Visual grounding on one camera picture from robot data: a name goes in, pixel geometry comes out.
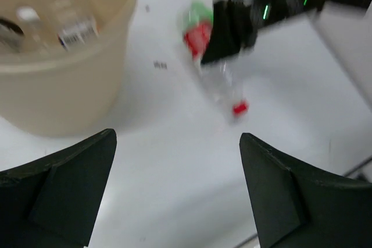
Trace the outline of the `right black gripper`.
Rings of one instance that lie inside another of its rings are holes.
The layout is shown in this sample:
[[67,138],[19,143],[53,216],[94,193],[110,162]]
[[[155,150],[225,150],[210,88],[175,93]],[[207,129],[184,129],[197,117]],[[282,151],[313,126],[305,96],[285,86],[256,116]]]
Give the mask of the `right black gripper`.
[[214,64],[254,47],[257,30],[310,11],[320,13],[329,2],[366,12],[371,0],[216,0],[213,27],[201,64]]

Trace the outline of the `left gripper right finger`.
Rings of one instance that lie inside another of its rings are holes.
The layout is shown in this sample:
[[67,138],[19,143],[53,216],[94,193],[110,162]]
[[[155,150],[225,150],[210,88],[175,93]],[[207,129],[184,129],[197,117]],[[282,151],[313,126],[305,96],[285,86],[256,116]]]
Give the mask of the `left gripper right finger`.
[[239,149],[261,247],[371,246],[371,183],[324,171],[250,133]]

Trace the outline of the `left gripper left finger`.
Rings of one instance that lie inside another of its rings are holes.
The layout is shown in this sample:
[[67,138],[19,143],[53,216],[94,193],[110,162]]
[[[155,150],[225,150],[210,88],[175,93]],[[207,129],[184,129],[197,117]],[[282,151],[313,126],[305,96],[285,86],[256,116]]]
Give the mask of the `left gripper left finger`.
[[1,171],[1,247],[88,247],[116,146],[105,129]]

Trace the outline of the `red label bottle red cap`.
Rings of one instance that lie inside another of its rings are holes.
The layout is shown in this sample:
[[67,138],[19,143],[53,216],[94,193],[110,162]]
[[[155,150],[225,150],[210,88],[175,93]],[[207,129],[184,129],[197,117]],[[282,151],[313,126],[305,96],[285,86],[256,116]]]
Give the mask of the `red label bottle red cap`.
[[217,58],[202,64],[211,32],[212,24],[209,21],[189,24],[183,29],[183,42],[191,54],[192,64],[208,97],[233,122],[244,116],[249,109],[242,84],[234,71],[239,55]]

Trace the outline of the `green plastic bottle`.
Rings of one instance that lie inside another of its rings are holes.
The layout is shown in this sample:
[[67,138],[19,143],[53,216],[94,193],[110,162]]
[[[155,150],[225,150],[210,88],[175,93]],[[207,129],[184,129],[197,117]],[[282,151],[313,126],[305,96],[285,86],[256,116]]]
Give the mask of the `green plastic bottle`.
[[213,23],[213,11],[202,1],[193,0],[178,14],[177,27],[183,33],[203,21]]

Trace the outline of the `clear crushed bottle white cap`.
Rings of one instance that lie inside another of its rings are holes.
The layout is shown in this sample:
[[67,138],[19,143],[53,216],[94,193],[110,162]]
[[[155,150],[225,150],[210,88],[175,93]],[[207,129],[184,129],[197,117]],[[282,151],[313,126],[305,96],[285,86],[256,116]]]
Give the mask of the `clear crushed bottle white cap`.
[[30,6],[21,6],[16,10],[17,18],[26,26],[29,37],[32,38],[36,49],[39,52],[45,52],[47,44],[45,43],[42,30],[42,21],[36,10]]

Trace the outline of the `blue label water bottle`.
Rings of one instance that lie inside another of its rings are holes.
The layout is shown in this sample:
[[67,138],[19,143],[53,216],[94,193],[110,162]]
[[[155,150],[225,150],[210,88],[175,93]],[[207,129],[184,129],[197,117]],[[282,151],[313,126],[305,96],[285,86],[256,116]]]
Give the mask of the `blue label water bottle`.
[[66,50],[99,36],[98,19],[90,0],[41,0],[58,42]]

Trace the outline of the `black label clear bottle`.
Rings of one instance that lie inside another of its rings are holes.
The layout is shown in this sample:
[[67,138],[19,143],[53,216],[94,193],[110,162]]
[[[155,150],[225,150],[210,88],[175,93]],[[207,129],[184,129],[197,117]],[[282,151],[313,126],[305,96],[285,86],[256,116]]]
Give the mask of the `black label clear bottle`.
[[24,41],[23,30],[14,22],[1,18],[1,55],[19,53]]

